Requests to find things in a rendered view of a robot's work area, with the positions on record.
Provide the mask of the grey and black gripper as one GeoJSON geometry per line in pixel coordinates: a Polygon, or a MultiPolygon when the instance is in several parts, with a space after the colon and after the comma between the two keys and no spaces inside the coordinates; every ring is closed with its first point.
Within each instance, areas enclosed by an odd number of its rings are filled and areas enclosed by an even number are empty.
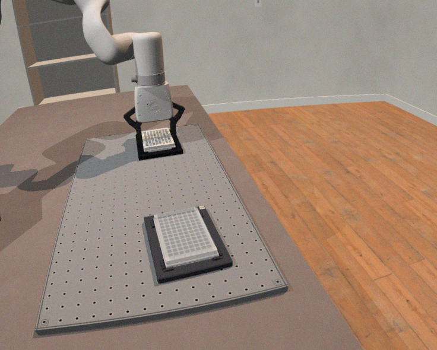
{"type": "Polygon", "coordinates": [[[135,107],[124,114],[123,118],[135,128],[137,139],[143,142],[141,133],[141,124],[156,122],[161,120],[170,120],[170,133],[175,138],[176,124],[182,117],[185,108],[172,102],[172,96],[168,82],[158,85],[141,86],[136,85],[135,107]],[[173,117],[173,108],[177,109],[177,114],[173,117]],[[133,121],[130,116],[136,113],[137,121],[133,121]]]}

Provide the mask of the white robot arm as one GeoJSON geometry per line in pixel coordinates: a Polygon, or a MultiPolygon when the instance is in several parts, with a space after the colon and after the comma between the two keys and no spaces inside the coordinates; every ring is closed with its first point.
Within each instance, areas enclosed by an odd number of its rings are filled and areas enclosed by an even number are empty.
{"type": "Polygon", "coordinates": [[[162,36],[157,32],[111,35],[103,24],[101,13],[110,0],[52,0],[79,7],[83,13],[83,33],[97,58],[107,65],[135,59],[137,85],[150,86],[165,82],[162,36]]]}

